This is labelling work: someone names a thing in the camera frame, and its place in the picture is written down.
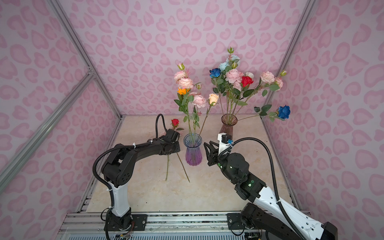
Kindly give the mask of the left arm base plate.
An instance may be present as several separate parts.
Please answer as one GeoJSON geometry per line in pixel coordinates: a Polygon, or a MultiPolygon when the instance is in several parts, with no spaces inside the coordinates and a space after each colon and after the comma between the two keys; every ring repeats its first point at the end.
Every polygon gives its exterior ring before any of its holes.
{"type": "Polygon", "coordinates": [[[108,231],[144,231],[147,225],[148,215],[145,214],[128,214],[123,217],[117,217],[112,214],[109,217],[105,229],[108,231]]]}

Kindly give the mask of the blue purple glass vase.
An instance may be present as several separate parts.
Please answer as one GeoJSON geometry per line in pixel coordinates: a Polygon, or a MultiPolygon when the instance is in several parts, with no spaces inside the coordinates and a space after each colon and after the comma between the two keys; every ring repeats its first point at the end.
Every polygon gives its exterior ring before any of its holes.
{"type": "Polygon", "coordinates": [[[200,149],[201,144],[203,143],[202,138],[199,134],[187,134],[184,137],[184,145],[187,148],[186,150],[186,162],[190,166],[198,166],[203,159],[202,152],[200,149]]]}

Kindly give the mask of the dark blue rose stem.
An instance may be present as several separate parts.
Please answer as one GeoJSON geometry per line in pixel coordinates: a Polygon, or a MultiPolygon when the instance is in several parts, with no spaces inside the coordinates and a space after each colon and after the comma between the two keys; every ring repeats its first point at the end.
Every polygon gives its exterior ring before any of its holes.
{"type": "Polygon", "coordinates": [[[254,107],[254,112],[256,113],[254,116],[246,117],[241,120],[260,117],[261,119],[269,119],[271,122],[275,120],[285,121],[289,119],[291,114],[291,109],[289,106],[279,106],[276,110],[272,110],[272,105],[267,104],[262,107],[254,107]]]}

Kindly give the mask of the pink spray rose stem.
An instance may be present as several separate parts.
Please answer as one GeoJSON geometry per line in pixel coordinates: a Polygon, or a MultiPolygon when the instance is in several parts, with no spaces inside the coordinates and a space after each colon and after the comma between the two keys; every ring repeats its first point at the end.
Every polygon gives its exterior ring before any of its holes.
{"type": "Polygon", "coordinates": [[[176,85],[181,89],[191,89],[190,93],[192,92],[194,88],[194,83],[192,79],[189,77],[189,72],[184,66],[183,63],[177,64],[177,67],[179,69],[178,72],[174,75],[174,80],[176,81],[176,85]]]}

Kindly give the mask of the single red rose stem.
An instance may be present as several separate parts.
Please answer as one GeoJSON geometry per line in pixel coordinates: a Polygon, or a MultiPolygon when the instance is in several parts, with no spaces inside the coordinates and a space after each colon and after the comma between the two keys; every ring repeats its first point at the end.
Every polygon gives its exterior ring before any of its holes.
{"type": "Polygon", "coordinates": [[[246,105],[248,98],[254,92],[254,89],[251,89],[251,84],[254,83],[254,80],[249,76],[242,76],[240,79],[236,80],[233,83],[231,97],[232,97],[232,115],[235,116],[238,113],[238,110],[246,105]]]}

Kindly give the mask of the pale pink peony stem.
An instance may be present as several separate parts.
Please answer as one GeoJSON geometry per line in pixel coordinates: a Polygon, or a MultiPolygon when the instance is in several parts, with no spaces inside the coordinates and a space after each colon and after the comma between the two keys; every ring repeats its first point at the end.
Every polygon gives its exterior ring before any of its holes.
{"type": "Polygon", "coordinates": [[[193,106],[192,110],[192,121],[193,121],[193,133],[196,133],[197,128],[200,127],[199,125],[199,109],[205,108],[207,105],[206,98],[201,94],[202,85],[200,83],[197,83],[195,85],[194,91],[189,94],[189,97],[193,97],[193,100],[191,101],[191,104],[193,106]]]}

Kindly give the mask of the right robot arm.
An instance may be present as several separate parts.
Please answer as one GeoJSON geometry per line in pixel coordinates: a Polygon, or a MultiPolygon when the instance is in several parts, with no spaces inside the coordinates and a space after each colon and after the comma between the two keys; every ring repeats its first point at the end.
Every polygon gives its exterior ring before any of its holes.
{"type": "Polygon", "coordinates": [[[245,201],[241,222],[246,229],[261,229],[281,240],[336,240],[338,228],[321,223],[280,198],[276,187],[270,188],[249,171],[249,163],[233,144],[204,143],[209,166],[218,166],[245,201]]]}

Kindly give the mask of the large pink peony stem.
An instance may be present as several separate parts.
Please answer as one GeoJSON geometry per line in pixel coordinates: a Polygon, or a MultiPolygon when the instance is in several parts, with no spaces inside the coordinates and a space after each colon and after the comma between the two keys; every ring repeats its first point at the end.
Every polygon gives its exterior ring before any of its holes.
{"type": "Polygon", "coordinates": [[[242,78],[244,74],[236,69],[228,71],[226,77],[226,97],[227,97],[227,114],[233,114],[233,107],[236,106],[242,93],[242,78]]]}

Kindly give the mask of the light blue rose stem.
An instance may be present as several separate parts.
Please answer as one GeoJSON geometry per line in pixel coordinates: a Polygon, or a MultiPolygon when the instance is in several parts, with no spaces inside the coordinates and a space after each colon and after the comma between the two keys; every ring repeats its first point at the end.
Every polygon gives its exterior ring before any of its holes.
{"type": "Polygon", "coordinates": [[[233,64],[238,64],[240,61],[240,57],[234,54],[235,49],[233,47],[229,47],[227,49],[227,52],[229,53],[229,56],[226,58],[226,60],[219,64],[219,69],[221,72],[227,71],[227,67],[233,67],[233,64]]]}

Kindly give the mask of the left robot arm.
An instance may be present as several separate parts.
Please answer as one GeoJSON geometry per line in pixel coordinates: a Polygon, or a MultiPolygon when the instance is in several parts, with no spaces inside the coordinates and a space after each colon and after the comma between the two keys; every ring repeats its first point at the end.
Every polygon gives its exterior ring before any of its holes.
{"type": "Polygon", "coordinates": [[[146,143],[131,146],[117,144],[107,151],[101,182],[111,192],[113,215],[123,217],[131,210],[126,184],[133,176],[136,162],[154,155],[166,156],[180,152],[179,138],[177,131],[169,129],[164,136],[146,143]]]}

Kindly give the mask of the orange rose stem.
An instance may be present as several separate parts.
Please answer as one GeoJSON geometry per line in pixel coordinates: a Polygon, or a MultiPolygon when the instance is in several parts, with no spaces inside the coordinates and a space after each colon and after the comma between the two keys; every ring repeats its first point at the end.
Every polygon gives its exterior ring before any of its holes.
{"type": "Polygon", "coordinates": [[[188,123],[188,131],[189,134],[192,133],[191,128],[191,114],[190,114],[190,105],[192,104],[194,97],[190,95],[191,89],[181,89],[179,88],[177,91],[177,98],[174,100],[174,102],[178,106],[179,112],[183,113],[185,115],[184,122],[188,123]]]}

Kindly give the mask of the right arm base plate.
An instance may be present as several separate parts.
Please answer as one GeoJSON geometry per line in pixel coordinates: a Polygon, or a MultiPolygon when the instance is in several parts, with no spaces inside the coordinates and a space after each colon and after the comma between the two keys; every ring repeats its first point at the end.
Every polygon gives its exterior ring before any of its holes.
{"type": "Polygon", "coordinates": [[[229,230],[246,230],[247,229],[247,218],[241,213],[228,213],[227,224],[229,230]]]}

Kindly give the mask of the maroon grey glass vase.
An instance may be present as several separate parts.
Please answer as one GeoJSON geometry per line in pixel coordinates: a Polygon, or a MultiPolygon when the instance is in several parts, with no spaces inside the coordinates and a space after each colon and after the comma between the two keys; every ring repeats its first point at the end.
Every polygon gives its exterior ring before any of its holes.
{"type": "Polygon", "coordinates": [[[222,127],[219,131],[220,134],[228,134],[234,137],[234,126],[238,123],[238,119],[235,115],[225,114],[221,117],[222,127]]]}

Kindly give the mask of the white rose stem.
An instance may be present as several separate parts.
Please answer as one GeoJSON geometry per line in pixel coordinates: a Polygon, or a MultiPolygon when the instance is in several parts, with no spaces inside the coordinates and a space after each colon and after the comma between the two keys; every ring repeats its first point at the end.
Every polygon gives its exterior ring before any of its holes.
{"type": "Polygon", "coordinates": [[[249,78],[251,78],[251,79],[254,78],[254,74],[251,73],[251,72],[246,72],[246,73],[245,73],[245,76],[246,76],[246,77],[249,77],[249,78]]]}

